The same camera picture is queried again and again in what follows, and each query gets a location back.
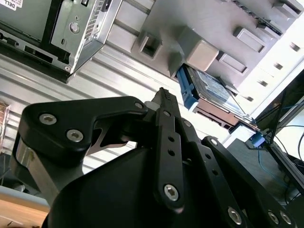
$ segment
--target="blue cable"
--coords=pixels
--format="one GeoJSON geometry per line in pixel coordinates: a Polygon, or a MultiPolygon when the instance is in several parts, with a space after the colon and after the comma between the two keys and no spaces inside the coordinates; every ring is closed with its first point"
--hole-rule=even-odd
{"type": "Polygon", "coordinates": [[[278,184],[280,184],[281,186],[284,186],[285,188],[289,188],[285,182],[281,181],[278,177],[276,177],[275,175],[273,175],[271,172],[269,172],[267,169],[264,168],[264,166],[262,165],[261,159],[262,159],[261,151],[258,150],[258,163],[260,164],[261,168],[265,172],[267,172],[270,176],[272,176],[278,182],[278,184]]]}
{"type": "Polygon", "coordinates": [[[302,105],[303,103],[304,102],[301,102],[301,103],[298,103],[298,104],[292,105],[292,106],[283,107],[283,109],[292,108],[292,107],[295,107],[295,106],[298,106],[298,105],[302,105]]]}

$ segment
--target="hard drive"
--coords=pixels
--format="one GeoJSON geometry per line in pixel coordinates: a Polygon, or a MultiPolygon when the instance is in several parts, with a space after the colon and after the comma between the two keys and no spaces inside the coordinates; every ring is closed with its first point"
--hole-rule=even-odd
{"type": "Polygon", "coordinates": [[[182,95],[188,109],[217,122],[230,131],[239,123],[257,129],[254,121],[243,111],[234,95],[215,77],[183,65],[177,73],[177,78],[182,84],[182,95]]]}

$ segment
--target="ventilation grille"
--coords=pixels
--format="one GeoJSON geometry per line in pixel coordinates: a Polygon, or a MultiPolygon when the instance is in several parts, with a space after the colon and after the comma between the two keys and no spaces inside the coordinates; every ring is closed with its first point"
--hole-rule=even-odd
{"type": "Polygon", "coordinates": [[[93,32],[93,29],[94,29],[97,17],[99,15],[99,12],[101,11],[102,6],[103,6],[103,2],[104,2],[104,0],[99,0],[99,3],[96,4],[96,6],[95,6],[95,10],[94,10],[95,14],[89,20],[89,24],[87,25],[87,28],[86,28],[86,32],[85,32],[85,40],[86,41],[88,41],[89,38],[92,35],[92,32],[93,32]]]}

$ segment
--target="beige plastic block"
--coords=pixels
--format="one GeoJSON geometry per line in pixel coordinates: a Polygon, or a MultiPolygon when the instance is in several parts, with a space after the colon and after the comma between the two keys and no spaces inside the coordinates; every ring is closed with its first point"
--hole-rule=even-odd
{"type": "Polygon", "coordinates": [[[178,43],[184,52],[185,62],[201,71],[206,71],[219,54],[216,47],[188,27],[182,31],[178,43]]]}

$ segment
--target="wooden surface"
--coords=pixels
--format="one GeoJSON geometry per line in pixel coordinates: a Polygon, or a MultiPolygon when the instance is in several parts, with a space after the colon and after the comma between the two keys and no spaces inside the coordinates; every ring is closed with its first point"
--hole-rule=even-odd
{"type": "Polygon", "coordinates": [[[48,212],[46,205],[0,192],[0,228],[40,227],[48,212]]]}

